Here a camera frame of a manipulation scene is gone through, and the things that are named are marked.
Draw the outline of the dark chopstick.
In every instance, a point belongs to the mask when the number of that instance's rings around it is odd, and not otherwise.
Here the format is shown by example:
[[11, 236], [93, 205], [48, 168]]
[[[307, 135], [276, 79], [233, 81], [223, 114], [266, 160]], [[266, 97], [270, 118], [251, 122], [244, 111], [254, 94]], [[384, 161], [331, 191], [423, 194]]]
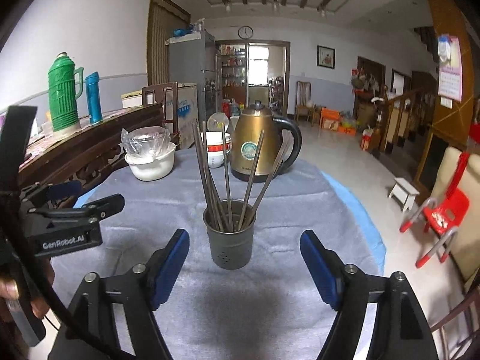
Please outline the dark chopstick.
[[220, 131], [222, 134], [222, 150], [223, 150], [223, 156], [224, 156], [224, 183], [225, 183], [225, 191], [226, 191], [226, 198], [227, 198], [229, 232], [233, 233], [234, 228], [233, 228], [233, 212], [232, 212], [231, 193], [230, 193], [230, 174], [228, 170], [226, 133], [224, 130], [223, 122], [220, 122]]
[[221, 214], [218, 211], [218, 204], [213, 194], [211, 178], [209, 175], [209, 167], [207, 157], [205, 156], [206, 148], [204, 146], [201, 134], [199, 132], [199, 125], [195, 124], [193, 127], [194, 144], [197, 153], [197, 160], [199, 164], [199, 171], [202, 179], [202, 188], [204, 192], [207, 209], [211, 217], [212, 227], [219, 232], [223, 232], [223, 223]]
[[266, 191], [272, 182], [273, 178], [275, 175], [278, 173], [278, 170], [281, 166], [281, 163], [283, 161], [284, 155], [287, 152], [288, 145], [290, 144], [291, 139], [288, 138], [285, 141], [282, 142], [280, 150], [277, 153], [277, 157], [275, 158], [275, 161], [273, 163], [272, 171], [268, 174], [267, 180], [265, 181], [261, 191], [259, 192], [259, 195], [257, 196], [254, 205], [252, 207], [252, 211], [250, 212], [249, 216], [247, 217], [247, 225], [250, 225], [253, 217], [256, 214], [256, 211], [258, 210], [260, 203], [262, 202], [264, 195], [266, 194]]
[[256, 168], [257, 168], [257, 165], [258, 165], [258, 161], [260, 159], [260, 152], [261, 152], [263, 142], [264, 142], [264, 130], [262, 130], [260, 132], [259, 140], [257, 142], [257, 147], [256, 147], [256, 154], [255, 154], [255, 157], [254, 157], [254, 160], [253, 160], [252, 167], [250, 169], [250, 175], [249, 175], [249, 179], [248, 179], [248, 182], [247, 182], [247, 188], [246, 188], [246, 191], [245, 191], [245, 194], [244, 194], [244, 199], [243, 199], [242, 206], [241, 206], [241, 215], [240, 215], [240, 219], [239, 219], [239, 222], [238, 222], [238, 231], [239, 232], [243, 229], [243, 222], [244, 222], [245, 214], [246, 214], [246, 211], [247, 211], [247, 203], [248, 203], [248, 200], [249, 200], [250, 195], [251, 195], [251, 189], [252, 189], [252, 186], [253, 186], [253, 181], [254, 181], [254, 177], [255, 177], [255, 174], [256, 174]]
[[210, 191], [211, 201], [213, 205], [213, 213], [218, 225], [218, 231], [222, 233], [226, 233], [229, 230], [229, 225], [225, 218], [223, 207], [221, 205], [221, 200], [220, 200], [218, 191], [216, 189], [216, 185], [213, 180], [210, 167], [208, 165], [207, 125], [205, 121], [202, 121], [201, 132], [202, 132], [203, 161], [204, 161], [205, 173], [206, 173], [206, 178], [208, 183], [208, 189]]

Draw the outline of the blue under cloth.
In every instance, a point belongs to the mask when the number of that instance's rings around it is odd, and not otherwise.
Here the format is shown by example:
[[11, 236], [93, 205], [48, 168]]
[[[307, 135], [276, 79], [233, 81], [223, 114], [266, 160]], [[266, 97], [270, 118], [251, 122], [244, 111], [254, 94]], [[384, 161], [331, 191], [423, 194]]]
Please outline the blue under cloth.
[[[314, 176], [313, 179], [314, 180], [322, 179], [325, 181], [325, 183], [328, 182], [329, 187], [333, 191], [335, 191], [337, 198], [341, 200], [343, 204], [346, 206], [346, 208], [352, 213], [352, 216], [355, 219], [355, 222], [358, 228], [364, 235], [366, 243], [373, 256], [373, 259], [378, 266], [379, 272], [384, 273], [385, 261], [386, 261], [386, 247], [383, 243], [383, 239], [382, 239], [382, 236], [380, 235], [380, 232], [375, 227], [365, 207], [361, 204], [358, 198], [347, 187], [345, 187], [343, 184], [335, 180], [335, 178], [333, 178], [331, 175], [328, 175], [327, 173], [324, 173], [317, 168], [316, 170], [318, 171], [317, 173], [319, 175]], [[289, 186], [288, 188], [286, 187], [286, 189], [283, 189], [282, 191], [288, 192], [288, 194], [286, 195], [287, 197], [291, 195], [291, 196], [294, 196], [293, 199], [295, 201], [299, 200], [299, 197], [295, 197], [299, 194], [298, 193], [295, 194], [295, 193], [300, 191], [299, 189], [300, 187], [298, 186], [298, 188], [296, 188], [297, 187], [296, 182], [294, 181], [288, 181], [288, 182], [289, 182], [289, 185], [293, 185], [293, 186], [291, 187]], [[273, 185], [274, 185], [274, 192], [282, 192], [279, 189], [282, 183], [273, 182]], [[73, 207], [80, 208], [82, 205], [84, 205], [88, 201], [93, 200], [91, 197], [92, 195], [95, 194], [96, 189], [98, 189], [98, 187], [94, 187], [89, 192], [78, 197]]]

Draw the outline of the dark carved wooden bench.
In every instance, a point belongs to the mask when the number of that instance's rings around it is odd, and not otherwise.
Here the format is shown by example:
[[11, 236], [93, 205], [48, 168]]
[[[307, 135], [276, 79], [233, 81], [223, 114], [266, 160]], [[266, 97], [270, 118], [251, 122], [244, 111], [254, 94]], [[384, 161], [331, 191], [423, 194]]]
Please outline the dark carved wooden bench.
[[106, 118], [82, 127], [58, 140], [46, 136], [27, 148], [28, 160], [19, 168], [19, 186], [59, 184], [78, 180], [87, 192], [109, 174], [126, 166], [120, 152], [120, 133], [137, 128], [162, 125], [161, 105], [135, 106], [106, 114]]

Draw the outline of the white ceramic pot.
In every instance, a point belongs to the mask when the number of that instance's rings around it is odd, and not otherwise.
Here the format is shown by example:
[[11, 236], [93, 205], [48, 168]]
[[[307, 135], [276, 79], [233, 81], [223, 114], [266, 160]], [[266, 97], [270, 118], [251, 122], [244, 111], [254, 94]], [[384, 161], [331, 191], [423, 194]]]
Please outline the white ceramic pot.
[[176, 145], [170, 142], [167, 150], [156, 158], [134, 158], [126, 154], [124, 159], [138, 180], [154, 181], [166, 177], [173, 170], [175, 152]]

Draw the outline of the clear plastic bag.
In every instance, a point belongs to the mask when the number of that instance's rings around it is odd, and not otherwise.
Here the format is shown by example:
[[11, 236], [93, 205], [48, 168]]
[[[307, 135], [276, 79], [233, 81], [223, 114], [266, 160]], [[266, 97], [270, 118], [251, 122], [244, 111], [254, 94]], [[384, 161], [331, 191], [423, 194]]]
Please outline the clear plastic bag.
[[131, 132], [123, 129], [120, 133], [120, 145], [127, 154], [137, 158], [162, 155], [170, 141], [169, 130], [160, 126], [140, 127]]

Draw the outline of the blue thermos bottle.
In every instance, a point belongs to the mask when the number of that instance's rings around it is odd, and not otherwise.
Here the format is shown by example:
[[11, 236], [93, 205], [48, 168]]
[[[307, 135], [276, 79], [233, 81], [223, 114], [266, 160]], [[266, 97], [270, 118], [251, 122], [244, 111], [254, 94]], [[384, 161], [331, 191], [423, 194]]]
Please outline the blue thermos bottle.
[[97, 124], [103, 120], [100, 103], [98, 72], [93, 72], [85, 78], [85, 90], [87, 108], [89, 111], [89, 121], [92, 125]]

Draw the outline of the red plastic chair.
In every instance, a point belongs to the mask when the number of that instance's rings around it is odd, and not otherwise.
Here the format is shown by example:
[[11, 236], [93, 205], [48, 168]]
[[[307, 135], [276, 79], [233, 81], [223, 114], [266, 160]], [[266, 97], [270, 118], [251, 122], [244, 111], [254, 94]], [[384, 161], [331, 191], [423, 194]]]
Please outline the red plastic chair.
[[405, 233], [418, 219], [424, 219], [424, 232], [432, 230], [439, 237], [438, 242], [416, 261], [416, 268], [423, 267], [441, 247], [444, 247], [442, 256], [439, 258], [441, 263], [444, 263], [450, 255], [460, 225], [470, 208], [470, 200], [458, 188], [469, 159], [470, 153], [460, 154], [456, 170], [442, 201], [436, 197], [428, 197], [412, 217], [400, 226], [400, 232]]

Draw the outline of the green thermos jug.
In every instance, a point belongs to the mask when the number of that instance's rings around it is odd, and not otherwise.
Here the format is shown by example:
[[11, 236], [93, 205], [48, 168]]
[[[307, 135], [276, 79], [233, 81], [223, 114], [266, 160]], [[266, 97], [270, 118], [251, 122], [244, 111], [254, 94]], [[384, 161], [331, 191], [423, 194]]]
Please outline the green thermos jug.
[[49, 112], [55, 133], [79, 123], [77, 100], [83, 94], [84, 68], [66, 52], [59, 53], [48, 72]]

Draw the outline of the small white stool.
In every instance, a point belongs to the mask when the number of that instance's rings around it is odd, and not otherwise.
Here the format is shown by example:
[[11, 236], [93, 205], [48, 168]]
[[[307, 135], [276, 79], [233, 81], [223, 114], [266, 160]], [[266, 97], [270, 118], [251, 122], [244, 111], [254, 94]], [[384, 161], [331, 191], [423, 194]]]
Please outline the small white stool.
[[405, 178], [396, 177], [388, 197], [394, 197], [400, 203], [402, 212], [406, 212], [413, 208], [413, 203], [419, 194], [420, 192]]

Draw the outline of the grey perforated utensil holder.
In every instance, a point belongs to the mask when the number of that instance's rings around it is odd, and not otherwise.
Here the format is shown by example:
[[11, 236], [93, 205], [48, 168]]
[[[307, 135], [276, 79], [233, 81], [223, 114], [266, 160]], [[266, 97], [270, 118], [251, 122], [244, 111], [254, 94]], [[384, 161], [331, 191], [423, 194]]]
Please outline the grey perforated utensil holder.
[[237, 270], [245, 267], [251, 260], [256, 216], [240, 232], [219, 232], [214, 219], [205, 209], [202, 214], [207, 229], [211, 258], [214, 263], [225, 270]]

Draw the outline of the red white stacked bowls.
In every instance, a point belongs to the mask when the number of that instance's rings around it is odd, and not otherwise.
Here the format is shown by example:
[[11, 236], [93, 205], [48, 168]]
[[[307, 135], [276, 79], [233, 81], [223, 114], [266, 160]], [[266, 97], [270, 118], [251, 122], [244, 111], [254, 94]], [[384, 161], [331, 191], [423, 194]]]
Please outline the red white stacked bowls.
[[224, 150], [229, 154], [231, 150], [231, 136], [229, 133], [206, 132], [208, 150], [208, 166], [218, 168], [224, 162]]

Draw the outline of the wooden chair behind table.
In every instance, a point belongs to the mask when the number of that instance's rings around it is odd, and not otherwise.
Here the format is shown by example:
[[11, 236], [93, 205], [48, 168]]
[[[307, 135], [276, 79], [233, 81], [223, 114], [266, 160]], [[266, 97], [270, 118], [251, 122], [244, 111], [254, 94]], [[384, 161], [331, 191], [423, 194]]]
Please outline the wooden chair behind table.
[[[167, 93], [172, 92], [172, 114], [168, 116]], [[172, 125], [171, 139], [177, 146], [180, 145], [180, 130], [177, 115], [178, 83], [168, 82], [164, 84], [148, 85], [142, 88], [142, 105], [148, 104], [148, 96], [151, 95], [153, 104], [160, 105], [162, 125]]]

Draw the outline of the grey refrigerator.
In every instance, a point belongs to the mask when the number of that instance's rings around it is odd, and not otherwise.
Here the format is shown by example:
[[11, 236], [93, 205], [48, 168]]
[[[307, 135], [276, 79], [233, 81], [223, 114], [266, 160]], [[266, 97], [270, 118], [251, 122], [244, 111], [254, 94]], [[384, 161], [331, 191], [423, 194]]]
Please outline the grey refrigerator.
[[196, 84], [199, 122], [207, 122], [217, 112], [221, 91], [219, 86], [216, 39], [208, 31], [171, 37], [168, 48], [168, 78], [182, 84]]

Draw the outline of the gold electric kettle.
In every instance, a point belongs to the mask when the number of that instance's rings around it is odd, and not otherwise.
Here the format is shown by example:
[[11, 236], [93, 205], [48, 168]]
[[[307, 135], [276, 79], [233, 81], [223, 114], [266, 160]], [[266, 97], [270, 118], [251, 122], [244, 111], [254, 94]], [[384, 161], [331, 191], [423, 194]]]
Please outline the gold electric kettle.
[[278, 172], [284, 173], [298, 158], [302, 147], [302, 133], [295, 121], [275, 116], [272, 111], [256, 101], [243, 109], [231, 138], [230, 168], [239, 180], [249, 180], [254, 160], [258, 158], [254, 182], [264, 182], [272, 170], [283, 143], [282, 132], [293, 137], [289, 157], [281, 160]]

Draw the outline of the wooden stair railing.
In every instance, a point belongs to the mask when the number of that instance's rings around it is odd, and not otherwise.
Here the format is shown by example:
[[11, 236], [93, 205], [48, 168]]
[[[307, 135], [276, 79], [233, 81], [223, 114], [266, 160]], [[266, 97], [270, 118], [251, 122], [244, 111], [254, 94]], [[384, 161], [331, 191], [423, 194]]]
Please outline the wooden stair railing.
[[379, 151], [391, 154], [394, 147], [403, 147], [406, 141], [415, 141], [417, 135], [425, 133], [433, 120], [435, 100], [436, 96], [423, 88], [389, 99], [385, 103]]

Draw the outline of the orange boxes on floor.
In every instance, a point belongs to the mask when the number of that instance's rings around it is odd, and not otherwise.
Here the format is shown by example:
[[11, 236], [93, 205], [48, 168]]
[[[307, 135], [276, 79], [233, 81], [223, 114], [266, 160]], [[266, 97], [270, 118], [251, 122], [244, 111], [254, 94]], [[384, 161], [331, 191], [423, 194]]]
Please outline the orange boxes on floor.
[[346, 135], [355, 135], [358, 127], [357, 121], [347, 112], [322, 108], [320, 112], [320, 127]]

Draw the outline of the wooden chair by wall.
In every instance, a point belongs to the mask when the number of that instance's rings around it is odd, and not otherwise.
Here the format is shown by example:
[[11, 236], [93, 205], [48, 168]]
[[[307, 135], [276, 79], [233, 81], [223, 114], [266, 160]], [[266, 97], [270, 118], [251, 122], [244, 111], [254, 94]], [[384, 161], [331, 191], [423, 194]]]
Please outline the wooden chair by wall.
[[301, 116], [305, 116], [306, 121], [312, 119], [311, 95], [311, 83], [298, 80], [295, 86], [295, 121], [299, 121]]

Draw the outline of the round wall clock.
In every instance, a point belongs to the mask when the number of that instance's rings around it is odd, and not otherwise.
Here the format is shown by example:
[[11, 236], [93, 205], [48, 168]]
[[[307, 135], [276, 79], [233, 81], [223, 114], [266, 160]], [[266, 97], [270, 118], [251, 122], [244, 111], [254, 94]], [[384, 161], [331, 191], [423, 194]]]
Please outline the round wall clock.
[[249, 40], [253, 37], [254, 30], [252, 27], [243, 25], [238, 29], [238, 37], [242, 40]]

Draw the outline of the wall calendar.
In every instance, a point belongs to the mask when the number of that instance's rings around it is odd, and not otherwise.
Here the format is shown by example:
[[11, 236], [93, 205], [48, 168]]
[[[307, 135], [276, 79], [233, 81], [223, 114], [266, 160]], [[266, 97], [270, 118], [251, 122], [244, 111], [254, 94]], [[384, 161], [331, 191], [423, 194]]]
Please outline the wall calendar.
[[462, 101], [462, 61], [458, 37], [442, 34], [438, 37], [439, 96]]

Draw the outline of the framed wall picture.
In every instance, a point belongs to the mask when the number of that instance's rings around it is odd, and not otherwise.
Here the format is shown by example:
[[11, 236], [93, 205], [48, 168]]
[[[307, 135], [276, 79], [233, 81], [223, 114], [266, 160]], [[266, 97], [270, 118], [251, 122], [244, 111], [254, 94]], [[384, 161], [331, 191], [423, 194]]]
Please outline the framed wall picture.
[[318, 46], [316, 65], [322, 68], [335, 69], [335, 49], [326, 46]]

